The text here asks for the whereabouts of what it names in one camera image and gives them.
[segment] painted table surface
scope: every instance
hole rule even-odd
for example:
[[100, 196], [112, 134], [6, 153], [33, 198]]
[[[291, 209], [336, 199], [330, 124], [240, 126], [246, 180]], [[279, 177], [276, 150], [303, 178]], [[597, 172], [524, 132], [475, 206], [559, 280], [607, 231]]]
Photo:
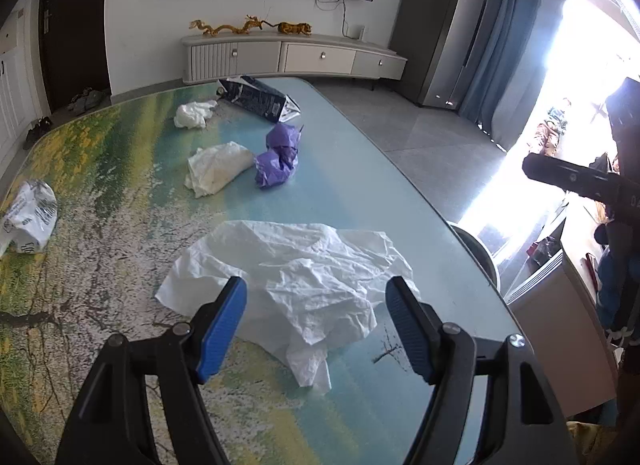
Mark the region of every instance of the painted table surface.
[[[74, 395], [104, 340], [116, 331], [131, 340], [157, 336], [177, 321], [153, 295], [180, 252], [225, 220], [385, 231], [443, 320], [494, 339], [517, 331], [444, 220], [362, 133], [306, 82], [268, 83], [299, 103], [302, 115], [291, 123], [305, 127], [298, 171], [279, 188], [259, 190], [253, 169], [215, 196], [196, 200], [184, 187], [196, 148], [234, 140], [259, 153], [271, 128], [225, 102], [205, 130], [175, 128], [177, 106], [210, 99], [216, 84], [101, 109], [31, 151], [2, 211], [27, 178], [48, 182], [60, 210], [44, 253], [8, 252], [0, 261], [0, 398], [41, 463], [54, 460]], [[202, 388], [232, 463], [402, 463], [432, 389], [396, 348], [385, 307], [376, 314], [367, 339], [330, 353], [333, 388], [324, 397], [298, 387], [258, 346], [234, 340], [222, 371]], [[478, 435], [480, 380], [459, 463], [471, 457]], [[155, 377], [147, 393], [160, 458], [174, 463]]]

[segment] screw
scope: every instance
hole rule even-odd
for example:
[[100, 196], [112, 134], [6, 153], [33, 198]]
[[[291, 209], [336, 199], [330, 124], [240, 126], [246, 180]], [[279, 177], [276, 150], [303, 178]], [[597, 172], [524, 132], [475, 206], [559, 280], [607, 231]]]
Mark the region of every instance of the screw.
[[188, 322], [178, 322], [174, 325], [173, 332], [178, 337], [189, 334], [191, 332], [191, 325]]
[[514, 348], [523, 348], [526, 342], [527, 341], [524, 339], [524, 337], [519, 333], [509, 335], [509, 344], [511, 344]]
[[446, 333], [447, 335], [457, 335], [462, 330], [457, 324], [453, 322], [446, 322], [442, 325], [442, 331], [444, 331], [444, 333]]
[[114, 333], [107, 339], [107, 342], [109, 343], [109, 346], [117, 348], [118, 346], [122, 346], [124, 337], [119, 333]]

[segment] shoe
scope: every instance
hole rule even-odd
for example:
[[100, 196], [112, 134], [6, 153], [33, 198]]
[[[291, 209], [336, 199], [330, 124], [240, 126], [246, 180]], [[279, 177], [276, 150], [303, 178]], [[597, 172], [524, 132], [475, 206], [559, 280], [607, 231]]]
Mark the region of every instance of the shoe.
[[38, 120], [38, 125], [40, 126], [40, 129], [42, 130], [42, 134], [40, 135], [40, 137], [43, 137], [45, 134], [47, 134], [53, 128], [53, 124], [51, 123], [51, 119], [48, 116], [43, 116], [41, 119], [39, 119]]
[[86, 103], [84, 105], [84, 108], [86, 109], [86, 111], [88, 111], [89, 109], [94, 109], [98, 104], [100, 104], [103, 98], [104, 98], [104, 93], [100, 91], [92, 90], [86, 96]]
[[80, 116], [86, 111], [86, 96], [80, 96], [73, 104], [69, 104], [68, 111], [74, 116]]
[[48, 116], [43, 116], [36, 122], [36, 125], [30, 128], [27, 132], [27, 138], [22, 144], [24, 150], [30, 150], [35, 143], [47, 134], [53, 128], [53, 124]]
[[[71, 103], [66, 106], [66, 110], [73, 112], [73, 114], [75, 114], [76, 116], [78, 114], [82, 114], [84, 112], [84, 102], [89, 96], [89, 93], [91, 93], [93, 90], [94, 89], [92, 87], [86, 87], [84, 88], [84, 90], [82, 90], [82, 93], [78, 93], [78, 95], [73, 96], [71, 98]], [[84, 98], [84, 100], [82, 100], [79, 104], [76, 104], [76, 102], [78, 102], [78, 100], [81, 100], [82, 98]]]

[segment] white plastic bag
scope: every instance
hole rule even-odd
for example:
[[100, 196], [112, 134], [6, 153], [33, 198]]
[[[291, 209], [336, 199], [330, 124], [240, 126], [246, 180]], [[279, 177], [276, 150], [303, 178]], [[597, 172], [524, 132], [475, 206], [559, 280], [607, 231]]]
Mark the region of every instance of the white plastic bag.
[[209, 100], [207, 102], [189, 102], [178, 106], [174, 116], [175, 127], [205, 128], [207, 126], [205, 120], [213, 116], [212, 110], [217, 105], [215, 100]]
[[236, 335], [289, 366], [298, 384], [331, 388], [328, 350], [361, 340], [376, 327], [373, 308], [386, 282], [413, 272], [384, 232], [327, 225], [228, 221], [174, 263], [156, 298], [187, 316], [216, 299], [226, 280], [247, 283]]
[[189, 174], [184, 180], [196, 198], [215, 194], [241, 172], [254, 165], [254, 155], [246, 147], [230, 141], [198, 149], [188, 160]]
[[41, 252], [57, 219], [58, 204], [51, 187], [41, 180], [24, 182], [2, 218], [0, 256], [12, 241], [18, 253]]

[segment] tv cabinet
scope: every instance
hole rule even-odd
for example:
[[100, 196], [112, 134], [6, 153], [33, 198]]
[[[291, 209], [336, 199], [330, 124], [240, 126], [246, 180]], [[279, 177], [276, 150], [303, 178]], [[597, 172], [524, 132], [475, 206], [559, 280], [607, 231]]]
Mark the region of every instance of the tv cabinet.
[[325, 75], [399, 80], [406, 59], [387, 48], [330, 35], [191, 35], [182, 39], [185, 84], [233, 75]]

